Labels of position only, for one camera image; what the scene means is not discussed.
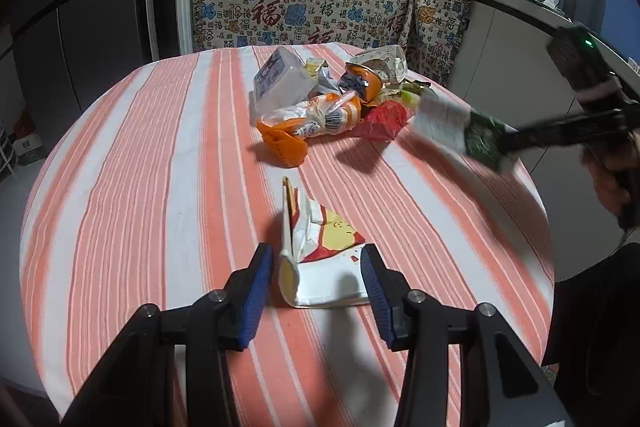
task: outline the red plastic wrapper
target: red plastic wrapper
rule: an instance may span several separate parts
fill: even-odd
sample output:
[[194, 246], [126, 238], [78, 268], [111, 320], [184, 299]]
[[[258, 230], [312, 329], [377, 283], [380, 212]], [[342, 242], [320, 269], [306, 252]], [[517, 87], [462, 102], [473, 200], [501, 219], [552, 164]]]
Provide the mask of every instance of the red plastic wrapper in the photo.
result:
[[386, 100], [369, 114], [350, 133], [350, 136], [379, 142], [391, 142], [413, 116], [413, 112], [399, 102]]

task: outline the clear plastic container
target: clear plastic container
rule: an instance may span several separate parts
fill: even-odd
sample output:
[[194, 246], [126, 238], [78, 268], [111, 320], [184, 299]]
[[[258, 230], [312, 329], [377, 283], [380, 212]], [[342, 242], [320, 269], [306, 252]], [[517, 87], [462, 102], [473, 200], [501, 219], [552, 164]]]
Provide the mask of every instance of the clear plastic container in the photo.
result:
[[306, 100], [316, 82], [296, 54], [279, 46], [254, 76], [255, 116]]

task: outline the white floor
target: white floor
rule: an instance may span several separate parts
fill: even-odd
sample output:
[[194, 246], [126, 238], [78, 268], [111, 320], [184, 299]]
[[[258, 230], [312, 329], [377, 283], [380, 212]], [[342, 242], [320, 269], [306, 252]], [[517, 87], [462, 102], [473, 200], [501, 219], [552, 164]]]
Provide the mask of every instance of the white floor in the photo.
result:
[[44, 160], [16, 166], [15, 176], [0, 182], [0, 377], [43, 392], [20, 301], [18, 254], [27, 197]]

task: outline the tablecloth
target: tablecloth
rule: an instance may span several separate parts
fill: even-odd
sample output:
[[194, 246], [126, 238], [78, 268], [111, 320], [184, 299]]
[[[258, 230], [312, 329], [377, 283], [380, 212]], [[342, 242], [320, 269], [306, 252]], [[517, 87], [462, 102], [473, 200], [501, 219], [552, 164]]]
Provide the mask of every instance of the tablecloth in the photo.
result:
[[[333, 76], [358, 51], [291, 49], [325, 58]], [[390, 144], [313, 139], [305, 162], [283, 169], [248, 109], [252, 78], [273, 50], [143, 66], [49, 155], [24, 216], [20, 283], [36, 367], [60, 414], [140, 304], [191, 304], [244, 267], [258, 241], [279, 251], [284, 174], [375, 242], [412, 287], [446, 305], [494, 303], [540, 361], [554, 274], [545, 211], [522, 164], [500, 177], [404, 129]], [[176, 358], [175, 390], [184, 391], [183, 349]], [[455, 426], [457, 349], [449, 358]], [[250, 347], [229, 355], [242, 424], [260, 427], [392, 425], [405, 362], [378, 337], [369, 306], [292, 309], [277, 291]]]
[[446, 86], [469, 7], [470, 0], [193, 0], [194, 44], [400, 44], [412, 69]]

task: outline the round table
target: round table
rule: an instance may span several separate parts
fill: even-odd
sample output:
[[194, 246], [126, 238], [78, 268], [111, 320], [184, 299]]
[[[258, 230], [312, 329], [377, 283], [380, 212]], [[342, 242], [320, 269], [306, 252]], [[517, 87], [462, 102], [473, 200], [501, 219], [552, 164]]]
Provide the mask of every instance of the round table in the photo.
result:
[[[290, 48], [325, 58], [334, 78], [359, 51]], [[249, 116], [252, 79], [273, 51], [220, 49], [143, 66], [49, 155], [27, 204], [20, 283], [36, 367], [61, 415], [140, 304], [189, 305], [246, 266], [258, 242], [279, 251], [283, 175], [376, 243], [412, 287], [446, 305], [495, 304], [541, 360], [554, 274], [546, 214], [523, 165], [498, 176], [405, 128], [390, 144], [312, 140], [305, 162], [283, 169]], [[386, 349], [369, 306], [271, 302], [250, 348], [230, 357], [242, 423], [392, 425], [406, 353]], [[175, 389], [184, 392], [184, 351], [176, 357]], [[453, 426], [453, 347], [449, 367]], [[182, 425], [184, 402], [175, 397]]]

